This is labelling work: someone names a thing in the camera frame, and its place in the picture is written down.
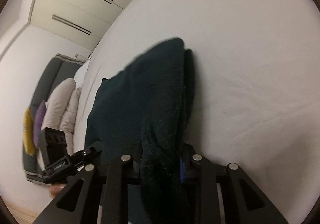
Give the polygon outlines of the left hand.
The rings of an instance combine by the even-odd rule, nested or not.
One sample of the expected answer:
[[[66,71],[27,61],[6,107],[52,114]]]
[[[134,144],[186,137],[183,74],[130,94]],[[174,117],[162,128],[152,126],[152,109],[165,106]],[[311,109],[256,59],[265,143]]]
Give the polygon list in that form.
[[[56,197],[65,188],[65,186],[66,184],[63,183],[52,184],[49,188],[50,197]]]

